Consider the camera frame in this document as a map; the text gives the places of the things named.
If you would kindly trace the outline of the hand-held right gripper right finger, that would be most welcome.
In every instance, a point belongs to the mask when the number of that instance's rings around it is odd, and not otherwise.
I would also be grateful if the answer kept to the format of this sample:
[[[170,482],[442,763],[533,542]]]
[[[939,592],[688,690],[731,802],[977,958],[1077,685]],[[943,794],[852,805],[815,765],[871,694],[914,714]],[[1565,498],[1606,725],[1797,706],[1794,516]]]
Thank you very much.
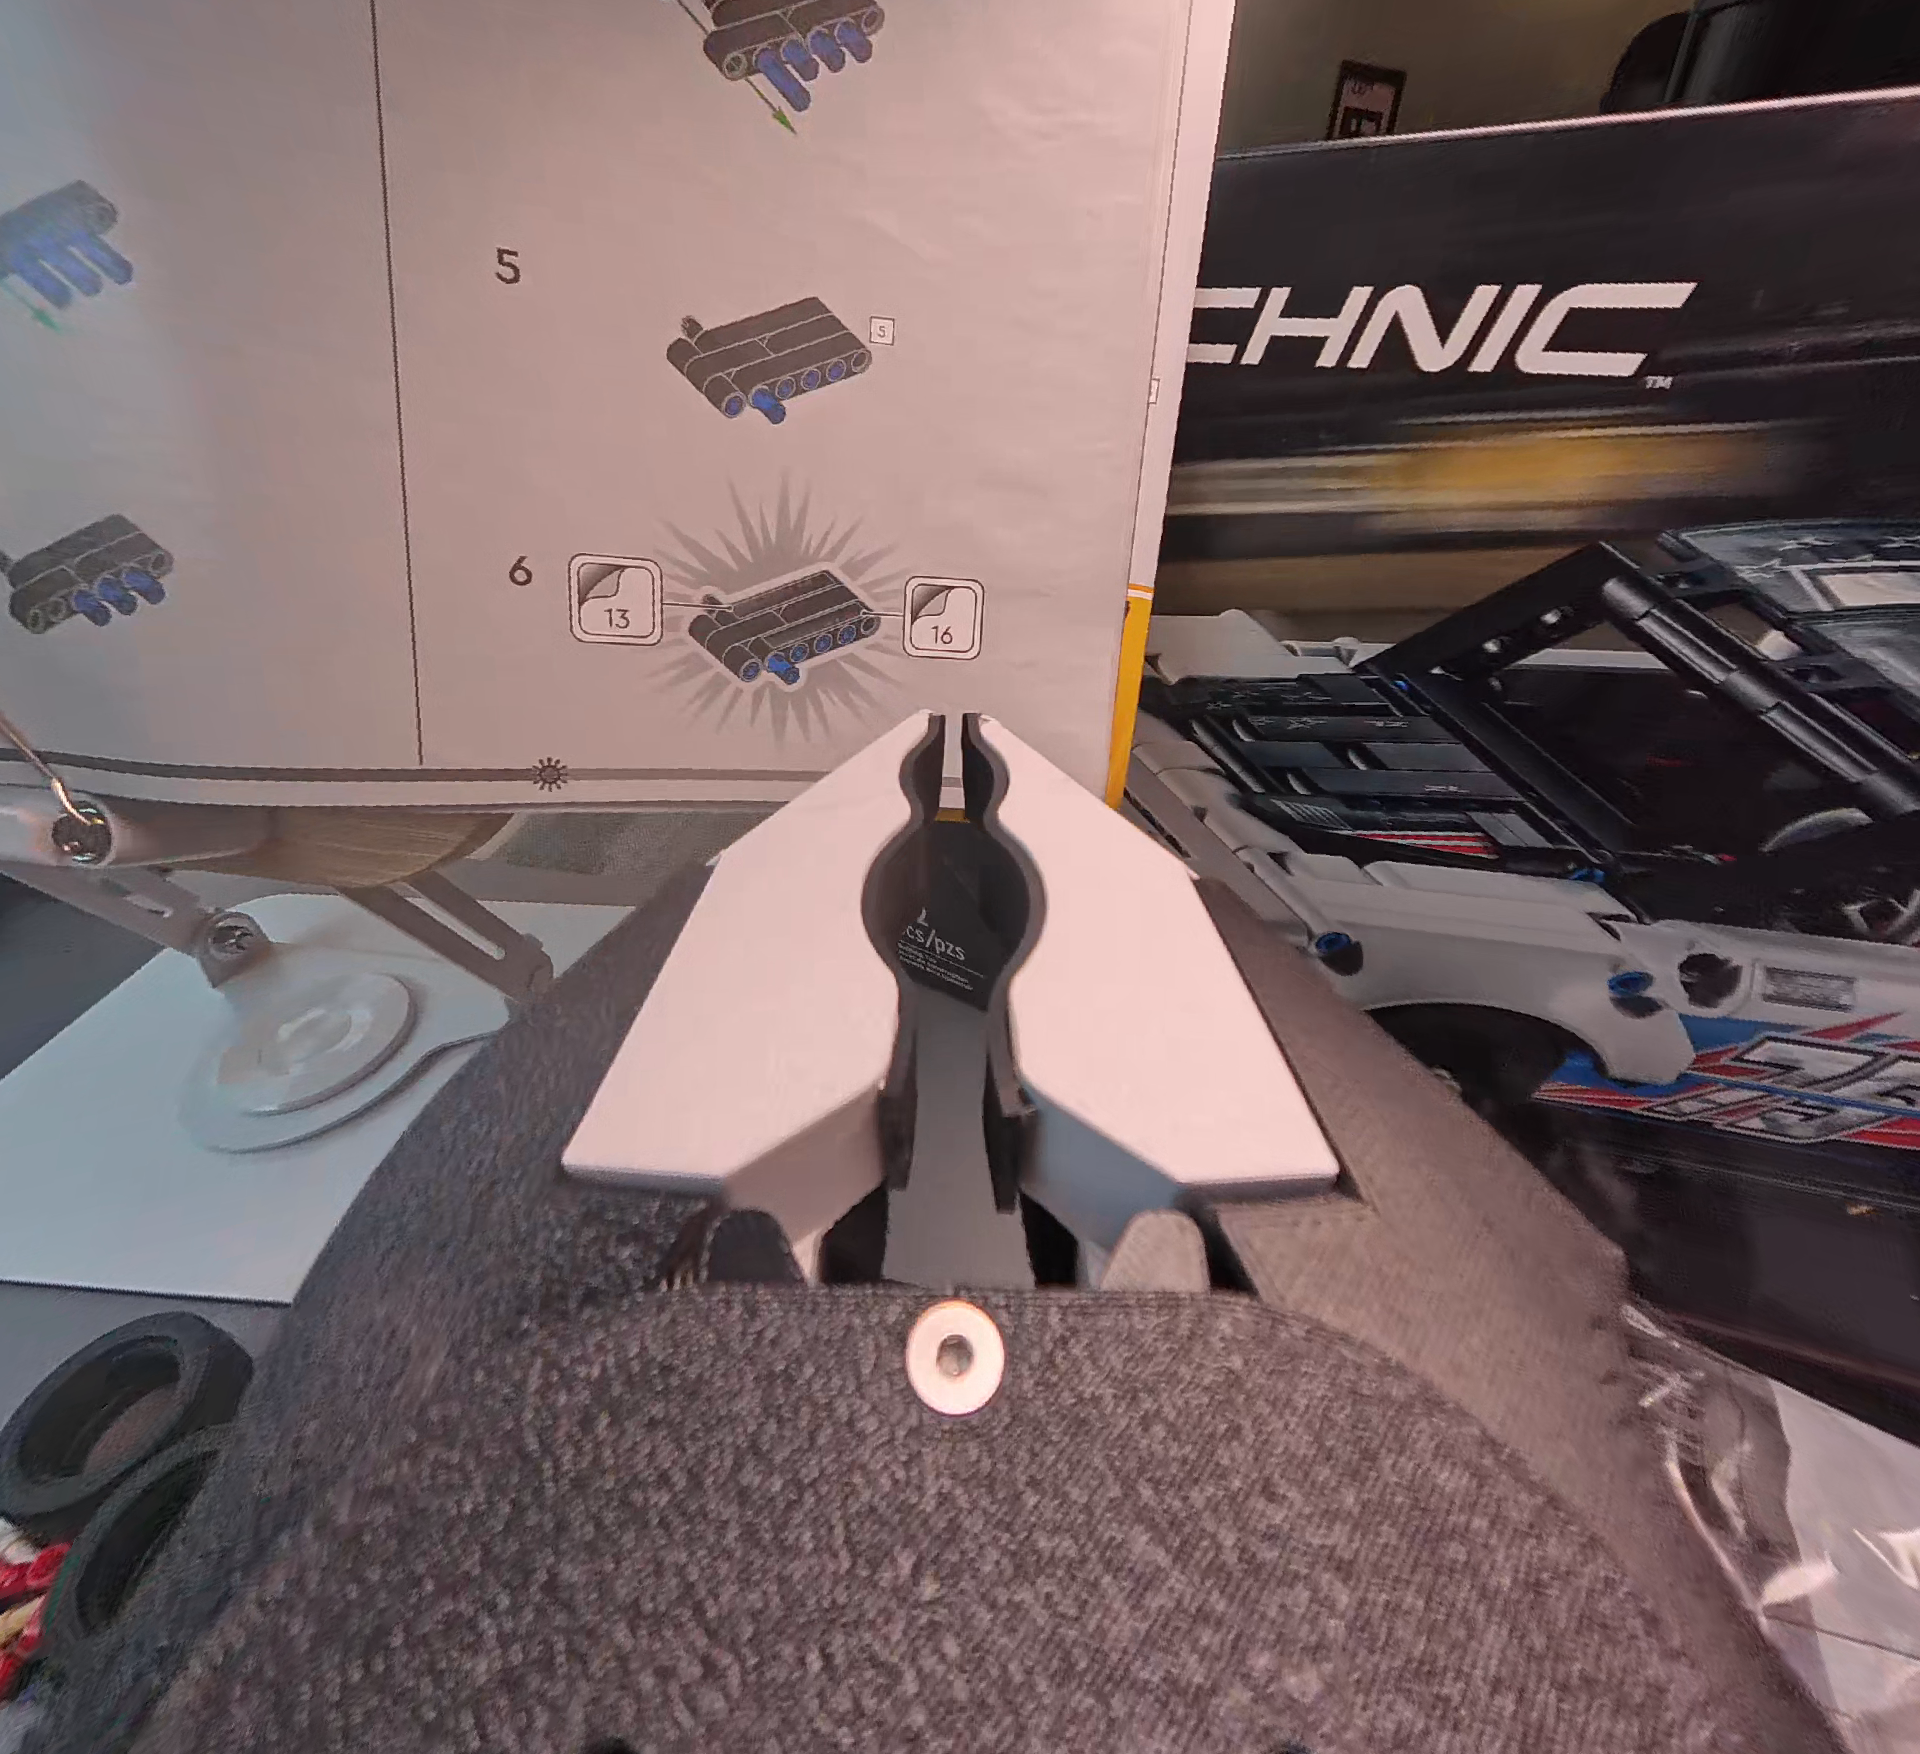
[[[1199,885],[993,717],[963,719],[986,995],[981,1135],[1038,1286],[1150,1213],[1314,1198],[1340,1164]]]

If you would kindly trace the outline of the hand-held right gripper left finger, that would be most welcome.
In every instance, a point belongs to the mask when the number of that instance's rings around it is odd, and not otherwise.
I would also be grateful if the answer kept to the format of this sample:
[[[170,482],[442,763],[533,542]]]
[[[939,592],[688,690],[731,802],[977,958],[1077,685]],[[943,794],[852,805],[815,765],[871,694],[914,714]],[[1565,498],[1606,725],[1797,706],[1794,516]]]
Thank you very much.
[[[947,722],[918,711],[723,848],[564,1175],[761,1213],[818,1286],[880,1286],[951,1184],[951,1004],[899,963],[930,890]]]

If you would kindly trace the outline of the black toy car box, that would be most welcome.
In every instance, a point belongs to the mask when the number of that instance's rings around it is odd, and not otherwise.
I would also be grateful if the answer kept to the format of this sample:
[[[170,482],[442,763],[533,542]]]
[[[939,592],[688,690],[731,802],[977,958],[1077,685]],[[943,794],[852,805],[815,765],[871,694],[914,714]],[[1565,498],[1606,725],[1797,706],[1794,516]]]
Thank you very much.
[[[1916,1436],[1916,75],[1219,158],[1127,805]]]

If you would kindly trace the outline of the crumpled clear plastic bag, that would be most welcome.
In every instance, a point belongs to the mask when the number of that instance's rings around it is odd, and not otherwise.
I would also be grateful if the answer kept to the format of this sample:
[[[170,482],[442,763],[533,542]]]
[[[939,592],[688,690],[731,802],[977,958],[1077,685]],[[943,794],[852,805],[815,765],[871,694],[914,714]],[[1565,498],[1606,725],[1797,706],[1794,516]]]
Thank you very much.
[[[1668,1482],[1848,1752],[1916,1748],[1916,1449],[1625,1310]]]

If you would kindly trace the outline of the building instruction booklet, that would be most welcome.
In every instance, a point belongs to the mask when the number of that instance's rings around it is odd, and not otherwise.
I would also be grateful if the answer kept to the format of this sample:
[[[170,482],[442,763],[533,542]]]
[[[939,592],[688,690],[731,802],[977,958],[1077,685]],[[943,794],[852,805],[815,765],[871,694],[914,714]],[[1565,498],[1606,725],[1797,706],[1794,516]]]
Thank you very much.
[[[2,0],[2,711],[98,798],[1092,793],[1234,0]]]

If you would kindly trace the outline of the black toy tyre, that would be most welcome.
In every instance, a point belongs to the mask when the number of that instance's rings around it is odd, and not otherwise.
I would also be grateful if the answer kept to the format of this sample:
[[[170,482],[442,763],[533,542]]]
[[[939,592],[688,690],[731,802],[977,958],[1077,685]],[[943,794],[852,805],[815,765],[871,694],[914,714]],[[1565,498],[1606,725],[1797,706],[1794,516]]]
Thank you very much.
[[[60,1360],[2,1427],[2,1516],[68,1541],[137,1470],[224,1427],[252,1355],[204,1314],[141,1314]]]
[[[227,1428],[204,1428],[129,1473],[79,1531],[40,1613],[46,1661],[90,1660],[124,1634],[132,1591],[156,1567],[214,1473]]]

